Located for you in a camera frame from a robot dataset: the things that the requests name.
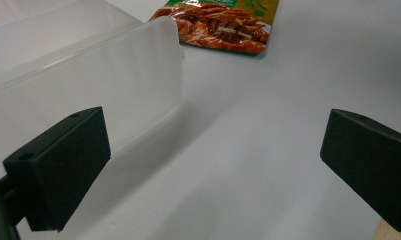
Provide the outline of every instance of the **food image on package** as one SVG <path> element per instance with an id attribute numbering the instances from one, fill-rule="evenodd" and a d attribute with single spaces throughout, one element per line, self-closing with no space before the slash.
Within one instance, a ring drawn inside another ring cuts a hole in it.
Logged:
<path id="1" fill-rule="evenodd" d="M 279 0 L 170 0 L 153 15 L 172 17 L 182 43 L 248 54 L 268 42 Z"/>

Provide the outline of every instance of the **white table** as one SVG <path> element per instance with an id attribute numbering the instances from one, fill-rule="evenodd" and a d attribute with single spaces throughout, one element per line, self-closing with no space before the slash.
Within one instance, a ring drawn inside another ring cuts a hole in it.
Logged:
<path id="1" fill-rule="evenodd" d="M 143 21 L 165 3 L 110 2 Z M 401 132 L 401 0 L 281 0 L 258 57 L 183 48 L 182 121 L 108 165 L 62 233 L 22 238 L 372 239 L 319 152 L 332 108 Z"/>

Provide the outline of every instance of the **plastic container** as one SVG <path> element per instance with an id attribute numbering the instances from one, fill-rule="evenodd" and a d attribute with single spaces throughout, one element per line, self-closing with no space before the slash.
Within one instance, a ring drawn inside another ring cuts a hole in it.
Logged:
<path id="1" fill-rule="evenodd" d="M 86 108 L 103 107 L 112 153 L 140 137 L 180 102 L 181 51 L 173 20 L 100 0 L 0 26 L 0 177 L 4 158 Z"/>

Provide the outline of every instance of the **chip bag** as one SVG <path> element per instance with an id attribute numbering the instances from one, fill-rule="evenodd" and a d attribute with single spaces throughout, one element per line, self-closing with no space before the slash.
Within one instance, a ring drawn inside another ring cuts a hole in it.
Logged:
<path id="1" fill-rule="evenodd" d="M 151 19 L 172 17 L 182 43 L 248 54 L 268 42 L 279 0 L 169 0 Z"/>

